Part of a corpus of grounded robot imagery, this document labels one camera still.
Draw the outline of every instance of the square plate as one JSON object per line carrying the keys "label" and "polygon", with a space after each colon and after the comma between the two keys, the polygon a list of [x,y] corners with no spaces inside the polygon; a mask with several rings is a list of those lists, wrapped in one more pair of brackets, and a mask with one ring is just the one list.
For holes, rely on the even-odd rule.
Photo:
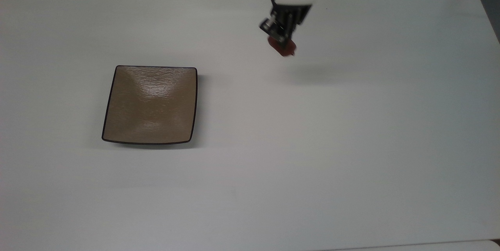
{"label": "square plate", "polygon": [[197,97],[196,68],[117,66],[102,139],[122,144],[189,142]]}

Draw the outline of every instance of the red object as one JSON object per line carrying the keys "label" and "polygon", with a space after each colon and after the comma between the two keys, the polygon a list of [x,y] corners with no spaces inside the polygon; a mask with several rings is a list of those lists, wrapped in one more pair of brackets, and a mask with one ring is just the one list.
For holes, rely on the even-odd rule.
{"label": "red object", "polygon": [[286,43],[284,49],[281,47],[280,43],[278,43],[276,39],[270,36],[268,37],[268,42],[269,45],[271,45],[271,47],[274,48],[276,51],[278,51],[278,53],[280,53],[280,55],[282,55],[283,57],[295,55],[295,49],[297,48],[297,45],[295,45],[295,43],[291,41],[291,39],[288,40],[288,43]]}

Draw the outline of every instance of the table surface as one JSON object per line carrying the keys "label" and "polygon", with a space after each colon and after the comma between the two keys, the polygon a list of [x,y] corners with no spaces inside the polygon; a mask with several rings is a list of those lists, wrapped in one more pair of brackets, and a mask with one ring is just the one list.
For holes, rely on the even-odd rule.
{"label": "table surface", "polygon": [[[480,0],[0,0],[2,251],[312,251],[500,237]],[[100,139],[116,65],[198,68],[193,140]]]}
{"label": "table surface", "polygon": [[448,242],[439,244],[418,244],[407,246],[347,249],[349,251],[500,251],[498,244],[489,240],[474,242]]}

